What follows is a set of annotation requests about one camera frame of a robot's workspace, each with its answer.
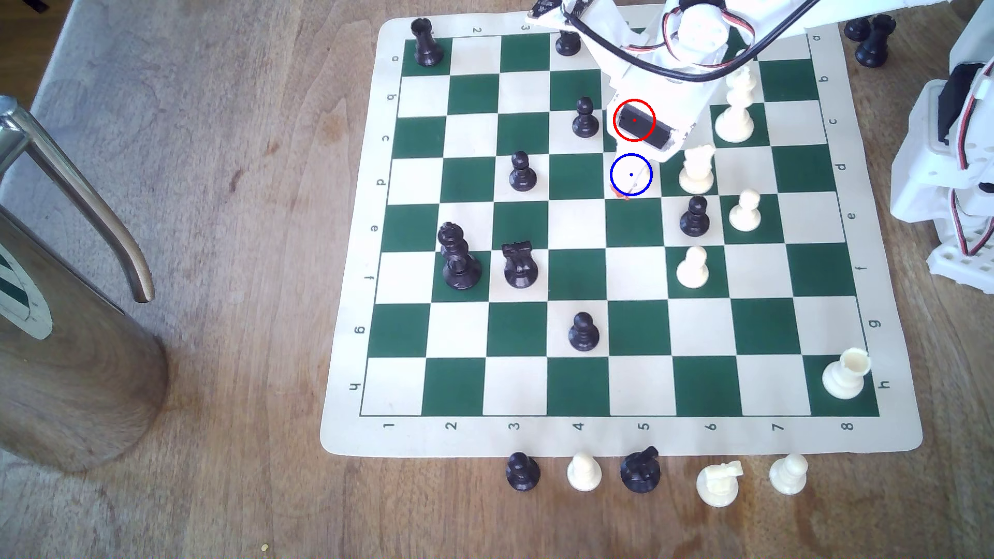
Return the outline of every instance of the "red circle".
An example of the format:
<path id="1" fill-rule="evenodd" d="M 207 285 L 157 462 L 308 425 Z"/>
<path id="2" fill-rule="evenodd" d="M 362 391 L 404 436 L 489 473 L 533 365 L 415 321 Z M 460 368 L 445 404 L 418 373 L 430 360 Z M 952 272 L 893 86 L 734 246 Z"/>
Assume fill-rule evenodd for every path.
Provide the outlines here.
<path id="1" fill-rule="evenodd" d="M 640 103 L 644 104 L 645 106 L 648 106 L 649 107 L 649 112 L 652 113 L 652 125 L 649 126 L 649 132 L 646 133 L 644 136 L 642 136 L 640 138 L 636 138 L 636 139 L 631 139 L 631 138 L 625 137 L 625 135 L 621 133 L 621 130 L 618 129 L 618 111 L 621 110 L 621 108 L 623 106 L 629 104 L 632 101 L 637 101 L 637 102 L 640 102 Z M 618 105 L 618 107 L 614 110 L 614 116 L 611 118 L 611 124 L 614 124 L 614 131 L 618 133 L 618 137 L 619 138 L 621 138 L 623 140 L 628 140 L 628 141 L 642 141 L 645 138 L 649 137 L 650 134 L 652 134 L 652 130 L 656 129 L 656 111 L 652 109 L 652 105 L 651 104 L 645 102 L 642 99 L 629 99 L 627 101 L 623 101 L 622 103 L 620 103 Z"/>

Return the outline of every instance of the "chess piece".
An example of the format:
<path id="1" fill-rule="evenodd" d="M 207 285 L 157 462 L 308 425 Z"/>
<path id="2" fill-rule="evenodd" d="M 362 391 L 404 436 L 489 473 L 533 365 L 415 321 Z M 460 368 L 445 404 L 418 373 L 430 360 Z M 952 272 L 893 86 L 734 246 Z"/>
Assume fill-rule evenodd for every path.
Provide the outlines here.
<path id="1" fill-rule="evenodd" d="M 863 392 L 863 377 L 869 372 L 870 354 L 858 347 L 850 347 L 842 352 L 838 361 L 825 367 L 821 383 L 832 396 L 852 400 Z"/>

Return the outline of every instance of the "captured chess piece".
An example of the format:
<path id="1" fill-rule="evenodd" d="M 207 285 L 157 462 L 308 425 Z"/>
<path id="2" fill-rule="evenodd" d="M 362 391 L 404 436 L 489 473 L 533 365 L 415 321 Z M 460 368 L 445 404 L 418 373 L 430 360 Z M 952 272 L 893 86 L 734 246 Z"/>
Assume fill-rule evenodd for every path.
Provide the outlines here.
<path id="1" fill-rule="evenodd" d="M 577 100 L 577 112 L 579 114 L 573 119 L 573 133 L 581 138 L 589 138 L 597 134 L 600 123 L 593 115 L 593 99 L 580 97 Z"/>
<path id="2" fill-rule="evenodd" d="M 441 255 L 445 258 L 441 276 L 453 289 L 469 289 L 483 276 L 483 266 L 469 254 L 469 245 L 463 238 L 462 228 L 445 222 L 438 229 Z"/>
<path id="3" fill-rule="evenodd" d="M 661 472 L 656 457 L 659 451 L 649 447 L 641 453 L 632 453 L 621 461 L 621 482 L 636 493 L 647 493 L 659 484 Z"/>
<path id="4" fill-rule="evenodd" d="M 431 36 L 431 22 L 427 18 L 417 18 L 411 22 L 414 34 L 414 61 L 428 68 L 445 58 L 445 51 Z"/>
<path id="5" fill-rule="evenodd" d="M 535 183 L 539 180 L 535 171 L 528 164 L 528 154 L 524 151 L 515 151 L 511 155 L 511 166 L 514 167 L 514 170 L 511 171 L 507 180 L 511 183 L 511 188 L 518 192 L 528 192 L 535 188 Z"/>
<path id="6" fill-rule="evenodd" d="M 873 19 L 870 37 L 856 48 L 856 62 L 867 68 L 879 68 L 887 61 L 887 38 L 894 32 L 898 22 L 887 14 Z"/>

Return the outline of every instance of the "black cable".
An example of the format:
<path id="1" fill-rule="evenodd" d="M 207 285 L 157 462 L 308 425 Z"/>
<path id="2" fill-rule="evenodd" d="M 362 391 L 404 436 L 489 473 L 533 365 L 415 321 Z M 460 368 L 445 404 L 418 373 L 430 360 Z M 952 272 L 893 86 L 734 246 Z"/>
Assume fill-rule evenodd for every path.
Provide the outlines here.
<path id="1" fill-rule="evenodd" d="M 577 28 L 577 31 L 590 37 L 591 39 L 593 39 L 595 43 L 607 49 L 608 52 L 612 53 L 619 59 L 631 64 L 632 66 L 641 68 L 646 72 L 651 72 L 652 74 L 662 76 L 663 78 L 670 78 L 672 80 L 679 80 L 681 82 L 692 82 L 695 84 L 702 84 L 704 82 L 710 82 L 712 80 L 723 78 L 724 76 L 731 74 L 735 70 L 738 70 L 751 58 L 753 58 L 755 55 L 758 55 L 763 49 L 768 47 L 770 43 L 775 41 L 777 37 L 782 35 L 783 32 L 786 31 L 788 27 L 796 23 L 797 20 L 801 19 L 801 17 L 804 14 L 806 14 L 808 10 L 813 8 L 814 5 L 817 3 L 818 0 L 805 0 L 803 4 L 801 4 L 800 6 L 798 6 L 796 10 L 791 12 L 791 14 L 787 16 L 785 20 L 783 20 L 782 22 L 780 22 L 779 25 L 774 27 L 773 30 L 770 31 L 768 35 L 762 38 L 761 41 L 757 41 L 753 43 L 751 47 L 745 49 L 745 51 L 741 55 L 737 56 L 730 65 L 718 70 L 712 70 L 710 72 L 704 72 L 701 74 L 687 74 L 686 72 L 670 70 L 668 68 L 662 68 L 654 64 L 647 63 L 644 60 L 638 57 L 634 57 L 624 52 L 623 50 L 619 49 L 617 46 L 611 44 L 608 40 L 604 39 L 603 37 L 595 33 L 590 27 L 588 27 L 583 21 L 581 21 L 580 18 L 567 12 L 565 9 L 563 10 L 563 17 L 566 19 L 567 23 Z"/>

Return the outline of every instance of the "white square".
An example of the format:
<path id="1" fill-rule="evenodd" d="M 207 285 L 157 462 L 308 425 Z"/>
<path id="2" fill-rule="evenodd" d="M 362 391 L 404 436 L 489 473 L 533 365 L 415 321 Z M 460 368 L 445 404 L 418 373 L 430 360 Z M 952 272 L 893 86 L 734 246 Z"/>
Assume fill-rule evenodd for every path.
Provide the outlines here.
<path id="1" fill-rule="evenodd" d="M 377 303 L 431 302 L 434 253 L 380 253 Z"/>
<path id="2" fill-rule="evenodd" d="M 605 251 L 608 300 L 664 299 L 665 247 L 615 247 Z"/>
<path id="3" fill-rule="evenodd" d="M 625 355 L 607 358 L 612 416 L 675 416 L 673 357 Z"/>
<path id="4" fill-rule="evenodd" d="M 670 352 L 673 355 L 735 355 L 732 301 L 693 298 L 669 301 Z"/>
<path id="5" fill-rule="evenodd" d="M 603 249 L 604 227 L 603 198 L 549 201 L 550 249 Z"/>
<path id="6" fill-rule="evenodd" d="M 551 300 L 546 303 L 546 355 L 549 357 L 606 357 L 607 301 L 606 300 Z M 576 351 L 570 345 L 570 327 L 578 312 L 587 312 L 600 333 L 600 341 L 590 351 Z"/>
<path id="7" fill-rule="evenodd" d="M 497 154 L 497 114 L 450 114 L 445 118 L 444 157 Z"/>
<path id="8" fill-rule="evenodd" d="M 441 157 L 394 159 L 388 204 L 437 204 L 441 199 Z"/>
<path id="9" fill-rule="evenodd" d="M 784 192 L 776 198 L 784 243 L 845 243 L 834 192 Z"/>
<path id="10" fill-rule="evenodd" d="M 794 312 L 804 355 L 840 355 L 850 347 L 866 349 L 855 297 L 795 297 Z"/>
<path id="11" fill-rule="evenodd" d="M 500 251 L 490 253 L 490 301 L 491 302 L 521 302 L 543 301 L 549 299 L 549 251 L 533 249 L 532 260 L 539 267 L 539 276 L 535 282 L 518 289 L 511 287 L 504 279 L 504 265 L 507 259 Z"/>
<path id="12" fill-rule="evenodd" d="M 725 245 L 732 298 L 791 297 L 787 248 L 781 243 Z"/>
<path id="13" fill-rule="evenodd" d="M 448 70 L 452 76 L 499 74 L 500 36 L 452 39 L 452 52 L 446 55 L 452 57 Z"/>
<path id="14" fill-rule="evenodd" d="M 759 194 L 776 192 L 773 150 L 756 147 L 721 147 L 715 151 L 715 178 L 719 194 L 738 196 L 746 188 Z"/>
<path id="15" fill-rule="evenodd" d="M 434 302 L 428 317 L 427 357 L 482 357 L 487 354 L 489 303 Z"/>
<path id="16" fill-rule="evenodd" d="M 366 416 L 419 416 L 424 395 L 423 357 L 371 357 L 366 362 Z"/>
<path id="17" fill-rule="evenodd" d="M 445 116 L 448 112 L 448 76 L 401 78 L 397 116 Z"/>
<path id="18" fill-rule="evenodd" d="M 470 251 L 489 251 L 492 248 L 493 202 L 447 202 L 438 204 L 438 227 L 452 222 L 462 228 L 463 237 Z M 435 239 L 435 249 L 441 244 Z"/>
<path id="19" fill-rule="evenodd" d="M 804 360 L 800 355 L 739 355 L 744 416 L 809 416 Z"/>
<path id="20" fill-rule="evenodd" d="M 725 243 L 725 233 L 722 229 L 722 205 L 718 196 L 705 196 L 708 201 L 708 218 L 711 220 L 711 227 L 708 232 L 700 237 L 689 237 L 680 231 L 680 218 L 687 213 L 687 204 L 690 203 L 690 196 L 664 196 L 663 204 L 663 243 L 667 247 L 702 247 L 710 245 L 723 245 Z"/>
<path id="21" fill-rule="evenodd" d="M 487 357 L 483 415 L 544 416 L 547 389 L 545 357 Z"/>
<path id="22" fill-rule="evenodd" d="M 548 72 L 508 72 L 500 75 L 497 112 L 548 112 Z"/>
<path id="23" fill-rule="evenodd" d="M 818 101 L 768 102 L 764 107 L 770 145 L 816 145 L 827 141 Z"/>

